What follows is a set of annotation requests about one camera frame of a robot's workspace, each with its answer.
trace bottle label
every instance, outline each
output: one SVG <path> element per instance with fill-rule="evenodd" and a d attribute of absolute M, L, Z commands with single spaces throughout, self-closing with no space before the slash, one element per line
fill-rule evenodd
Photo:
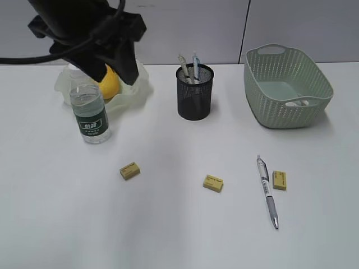
<path fill-rule="evenodd" d="M 108 129 L 108 119 L 105 109 L 103 109 L 101 113 L 92 117 L 75 116 L 80 127 L 80 132 L 84 136 L 99 136 Z"/>

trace plastic bottle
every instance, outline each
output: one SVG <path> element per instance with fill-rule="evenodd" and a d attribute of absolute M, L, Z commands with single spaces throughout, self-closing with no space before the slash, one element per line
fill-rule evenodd
<path fill-rule="evenodd" d="M 85 142 L 99 144 L 108 140 L 111 131 L 105 102 L 97 85 L 80 85 L 70 91 L 70 100 Z"/>

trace basket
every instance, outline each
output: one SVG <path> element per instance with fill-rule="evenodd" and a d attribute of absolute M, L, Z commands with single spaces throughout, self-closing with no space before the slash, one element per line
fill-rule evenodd
<path fill-rule="evenodd" d="M 274 49 L 275 53 L 266 52 Z M 278 44 L 248 51 L 244 77 L 252 112 L 267 128 L 309 126 L 334 94 L 310 57 L 299 49 Z"/>

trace yellow lemon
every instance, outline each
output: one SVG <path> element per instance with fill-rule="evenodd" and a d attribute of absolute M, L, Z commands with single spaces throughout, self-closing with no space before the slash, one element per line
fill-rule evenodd
<path fill-rule="evenodd" d="M 111 99 L 121 90 L 121 84 L 118 76 L 110 66 L 106 64 L 107 74 L 103 80 L 99 83 L 99 88 L 102 92 L 103 99 Z"/>

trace gray wall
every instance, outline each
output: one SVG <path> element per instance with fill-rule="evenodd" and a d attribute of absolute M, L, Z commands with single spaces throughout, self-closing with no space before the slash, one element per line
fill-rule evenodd
<path fill-rule="evenodd" d="M 112 6 L 118 0 L 110 0 Z M 127 0 L 148 26 L 137 45 L 146 64 L 177 64 L 196 50 L 205 63 L 236 63 L 248 0 Z M 267 43 L 298 47 L 317 62 L 359 61 L 359 1 L 252 0 L 242 55 Z M 36 15 L 27 0 L 0 2 L 0 57 L 44 55 L 52 44 L 27 28 Z"/>
<path fill-rule="evenodd" d="M 109 1 L 118 6 L 118 0 Z M 237 63 L 248 0 L 127 0 L 126 11 L 141 13 L 148 26 L 137 57 L 146 64 L 177 64 L 196 50 L 205 63 Z M 49 39 L 27 28 L 36 12 L 27 0 L 0 2 L 0 57 L 48 54 Z"/>
<path fill-rule="evenodd" d="M 358 0 L 252 0 L 242 55 L 279 43 L 317 62 L 359 61 L 358 12 Z"/>
<path fill-rule="evenodd" d="M 198 52 L 204 63 L 238 63 L 248 0 L 133 0 L 148 31 L 137 45 L 144 63 L 177 64 Z"/>
<path fill-rule="evenodd" d="M 27 28 L 36 12 L 27 0 L 0 1 L 0 57 L 32 57 L 48 54 L 52 42 L 37 39 Z"/>

